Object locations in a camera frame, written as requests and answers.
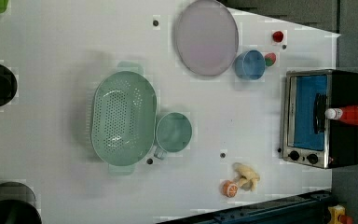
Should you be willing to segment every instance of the pink plate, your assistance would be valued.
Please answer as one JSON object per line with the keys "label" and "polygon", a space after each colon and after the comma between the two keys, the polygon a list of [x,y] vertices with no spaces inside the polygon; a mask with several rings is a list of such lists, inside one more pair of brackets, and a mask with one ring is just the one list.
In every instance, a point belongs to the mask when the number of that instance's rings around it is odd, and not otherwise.
{"label": "pink plate", "polygon": [[237,55],[237,24],[219,2],[199,0],[182,13],[175,26],[175,41],[188,69],[199,75],[220,75]]}

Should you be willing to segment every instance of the toaster oven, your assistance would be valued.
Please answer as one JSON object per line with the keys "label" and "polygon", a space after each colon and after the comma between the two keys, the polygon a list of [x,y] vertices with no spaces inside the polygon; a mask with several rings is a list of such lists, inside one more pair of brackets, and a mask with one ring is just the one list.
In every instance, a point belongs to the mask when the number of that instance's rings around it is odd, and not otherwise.
{"label": "toaster oven", "polygon": [[357,164],[358,127],[324,115],[327,108],[346,105],[358,105],[357,73],[287,73],[283,159],[324,169]]}

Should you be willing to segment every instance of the white table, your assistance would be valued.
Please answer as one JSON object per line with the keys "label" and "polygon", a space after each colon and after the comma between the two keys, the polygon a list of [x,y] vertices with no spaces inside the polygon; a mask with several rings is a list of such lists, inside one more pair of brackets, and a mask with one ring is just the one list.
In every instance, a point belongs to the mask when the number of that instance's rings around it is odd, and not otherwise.
{"label": "white table", "polygon": [[[276,52],[277,64],[257,82],[232,68],[205,79],[172,47],[172,24],[190,2],[17,0],[0,16],[0,63],[19,78],[19,97],[0,108],[0,183],[33,188],[44,223],[153,223],[331,188],[331,171],[285,162],[276,149],[286,71],[334,68],[337,36],[231,10],[239,54]],[[271,45],[271,30],[287,30],[286,50]],[[132,175],[112,176],[88,122],[96,87],[124,60],[143,65],[158,110],[188,114],[194,136],[165,161],[147,165],[150,153]],[[219,186],[234,178],[233,162],[261,181],[228,199]]]}

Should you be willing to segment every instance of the small orange toy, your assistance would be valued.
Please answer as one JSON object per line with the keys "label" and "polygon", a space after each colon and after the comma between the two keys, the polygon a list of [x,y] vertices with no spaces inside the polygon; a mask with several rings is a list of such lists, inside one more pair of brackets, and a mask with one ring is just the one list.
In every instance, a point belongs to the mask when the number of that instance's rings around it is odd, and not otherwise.
{"label": "small orange toy", "polygon": [[228,196],[228,198],[232,198],[237,194],[238,186],[232,181],[226,181],[223,186],[223,194]]}

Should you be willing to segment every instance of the blue bowl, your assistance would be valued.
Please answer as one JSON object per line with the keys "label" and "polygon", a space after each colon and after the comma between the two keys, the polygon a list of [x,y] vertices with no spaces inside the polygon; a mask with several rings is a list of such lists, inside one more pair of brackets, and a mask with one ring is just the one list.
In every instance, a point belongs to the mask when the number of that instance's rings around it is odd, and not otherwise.
{"label": "blue bowl", "polygon": [[258,50],[244,52],[235,60],[235,73],[243,79],[257,80],[266,70],[266,60]]}

